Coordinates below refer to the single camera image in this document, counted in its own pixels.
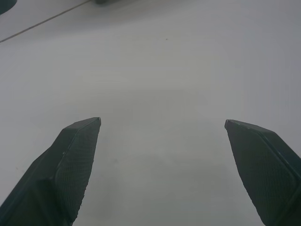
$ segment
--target textured gripper pad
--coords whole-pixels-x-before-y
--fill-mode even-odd
[[[0,207],[0,226],[71,226],[90,178],[101,122],[64,128]]]
[[[227,120],[241,180],[266,226],[301,225],[301,159],[273,131]]]

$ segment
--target white surface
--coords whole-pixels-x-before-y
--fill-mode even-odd
[[[75,226],[262,225],[224,122],[299,155],[297,0],[88,3],[0,45],[0,200],[59,131],[100,116]]]
[[[68,10],[85,0],[18,0],[0,15],[0,40]]]

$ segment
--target white table surface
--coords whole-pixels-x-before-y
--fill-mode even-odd
[[[266,127],[301,154],[300,8],[90,2],[0,44],[0,202],[62,128],[99,116],[75,226],[263,225],[223,126]]]

